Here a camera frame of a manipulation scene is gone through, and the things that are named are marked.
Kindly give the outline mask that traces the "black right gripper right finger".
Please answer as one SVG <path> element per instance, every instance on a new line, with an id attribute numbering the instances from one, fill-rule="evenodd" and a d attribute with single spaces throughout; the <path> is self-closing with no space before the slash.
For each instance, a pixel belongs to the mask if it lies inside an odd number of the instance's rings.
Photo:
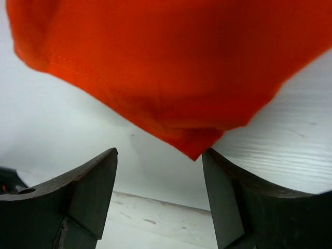
<path id="1" fill-rule="evenodd" d="M 331 248 L 331 192 L 271 183 L 213 149 L 202 162 L 218 248 Z"/>

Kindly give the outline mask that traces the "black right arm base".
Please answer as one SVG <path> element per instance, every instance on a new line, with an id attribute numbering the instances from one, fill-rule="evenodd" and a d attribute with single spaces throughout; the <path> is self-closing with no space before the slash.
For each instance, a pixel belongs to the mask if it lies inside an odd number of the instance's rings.
<path id="1" fill-rule="evenodd" d="M 28 186 L 25 182 L 18 176 L 18 173 L 14 169 L 1 167 L 0 168 L 0 188 L 1 195 L 16 193 L 27 189 Z"/>

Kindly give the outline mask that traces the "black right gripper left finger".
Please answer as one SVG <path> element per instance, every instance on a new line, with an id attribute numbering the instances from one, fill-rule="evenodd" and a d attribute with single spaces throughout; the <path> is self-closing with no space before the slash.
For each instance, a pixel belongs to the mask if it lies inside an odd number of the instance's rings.
<path id="1" fill-rule="evenodd" d="M 1 248 L 95 248 L 115 183 L 115 148 L 15 195 L 1 195 Z"/>

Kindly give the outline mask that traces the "orange t shirt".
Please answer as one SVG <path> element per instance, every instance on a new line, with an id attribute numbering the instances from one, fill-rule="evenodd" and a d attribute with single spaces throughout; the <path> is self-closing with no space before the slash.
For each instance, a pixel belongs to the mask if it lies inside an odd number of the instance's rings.
<path id="1" fill-rule="evenodd" d="M 331 48 L 331 1 L 6 1 L 16 55 L 192 160 Z"/>

